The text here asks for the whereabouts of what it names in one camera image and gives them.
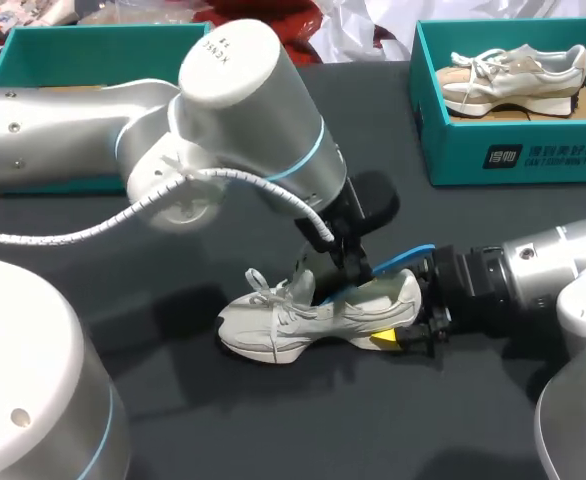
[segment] white coiled cable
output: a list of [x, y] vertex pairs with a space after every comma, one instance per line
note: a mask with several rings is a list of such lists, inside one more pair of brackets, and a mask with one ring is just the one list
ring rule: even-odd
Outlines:
[[[331, 231], [324, 224], [320, 216], [309, 207], [304, 201], [293, 195], [292, 193], [284, 190], [282, 187], [275, 185], [263, 178], [253, 175], [251, 173], [243, 172], [241, 170], [235, 170], [232, 168], [205, 168], [198, 170], [198, 173], [207, 177], [227, 178], [231, 180], [240, 180], [248, 182], [261, 188], [272, 195], [280, 197], [285, 202], [289, 203], [296, 209], [303, 213], [311, 223], [315, 226], [320, 237], [326, 242], [333, 242], [334, 237]], [[121, 211], [117, 215], [105, 220], [99, 225], [94, 227], [86, 228], [75, 233], [67, 233], [65, 235], [47, 235], [47, 236], [27, 236], [27, 235], [9, 235], [6, 233], [0, 233], [0, 243], [6, 245], [28, 245], [28, 246], [56, 246], [56, 245], [69, 245], [71, 243], [81, 242], [88, 238], [94, 237], [101, 233], [110, 230], [111, 228], [129, 220], [133, 216], [139, 214], [142, 210], [146, 210], [151, 205], [157, 203], [160, 199], [164, 198], [170, 192], [184, 185], [187, 181], [187, 177], [179, 177], [178, 179], [165, 183], [155, 192], [147, 195], [143, 199], [135, 202], [130, 207]]]

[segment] blue ring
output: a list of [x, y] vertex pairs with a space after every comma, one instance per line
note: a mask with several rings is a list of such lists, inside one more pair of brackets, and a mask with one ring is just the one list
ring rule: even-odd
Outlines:
[[84, 471], [82, 473], [80, 473], [80, 476], [77, 477], [77, 480], [84, 480], [86, 478], [86, 476], [89, 474], [89, 472], [91, 471], [91, 468], [93, 468], [93, 465], [95, 465], [95, 462], [97, 462], [97, 459], [100, 457], [102, 450], [104, 450], [104, 445], [106, 445], [106, 439], [109, 437], [109, 432], [111, 430], [111, 421], [112, 420], [113, 420], [113, 385], [109, 384], [109, 418], [106, 420], [106, 427], [104, 428], [104, 435], [102, 436], [102, 441], [100, 442], [100, 445], [97, 447], [97, 450], [93, 454], [93, 458], [88, 463], [88, 465], [86, 466]]
[[295, 165], [293, 165], [291, 168], [284, 170], [281, 173], [276, 173], [275, 175], [271, 175], [270, 177], [266, 177], [264, 180], [267, 180], [269, 182], [275, 182], [276, 180], [280, 180], [284, 177], [287, 177], [287, 176], [291, 175], [292, 173], [295, 173], [296, 171], [298, 171], [300, 168], [302, 168], [311, 159], [311, 157], [313, 157], [313, 155], [315, 155], [315, 152], [317, 152], [317, 149], [320, 148], [320, 144], [322, 143], [322, 138], [324, 138], [324, 118], [320, 117], [320, 120], [322, 121], [322, 123], [320, 124], [320, 134], [317, 136], [317, 140], [315, 141], [315, 144], [313, 145], [313, 147], [311, 147], [311, 150], [309, 150], [309, 153], [304, 155], [304, 157], [302, 157], [300, 160], [298, 160], [297, 163]]

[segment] shoelace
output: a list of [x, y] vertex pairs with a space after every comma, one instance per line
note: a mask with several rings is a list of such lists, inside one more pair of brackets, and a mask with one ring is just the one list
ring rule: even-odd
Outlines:
[[469, 86], [466, 89], [464, 100], [462, 101], [462, 109], [466, 105], [466, 100], [469, 98], [469, 93], [473, 84], [477, 80], [477, 77], [490, 77], [490, 75], [499, 69], [506, 69], [507, 66], [502, 63], [503, 58], [500, 58], [505, 50], [499, 48], [493, 48], [487, 50], [484, 53], [479, 54], [477, 57], [463, 57], [462, 55], [453, 52], [451, 53], [451, 61], [458, 67], [469, 67], [471, 69], [471, 77], [469, 78]]
[[273, 316], [271, 318], [271, 345], [273, 346], [273, 357], [277, 361], [277, 331], [280, 325], [288, 325], [297, 320], [296, 315], [305, 319], [317, 318], [317, 313], [310, 307], [295, 305], [293, 298], [288, 292], [289, 283], [284, 280], [277, 284], [275, 293], [264, 276], [254, 268], [249, 268], [244, 274], [246, 281], [255, 290], [255, 295], [251, 297], [251, 303], [261, 303], [273, 307]]

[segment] shoe tongue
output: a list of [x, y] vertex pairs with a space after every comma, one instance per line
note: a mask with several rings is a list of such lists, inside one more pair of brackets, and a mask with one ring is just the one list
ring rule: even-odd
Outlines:
[[310, 270], [297, 270], [286, 290], [293, 303], [310, 306], [315, 293], [315, 276], [313, 276], [313, 272]]

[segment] logo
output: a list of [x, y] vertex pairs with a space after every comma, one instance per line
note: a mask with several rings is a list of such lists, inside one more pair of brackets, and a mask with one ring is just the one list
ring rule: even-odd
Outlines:
[[484, 168], [513, 168], [522, 153], [522, 145], [491, 145], [486, 152]]

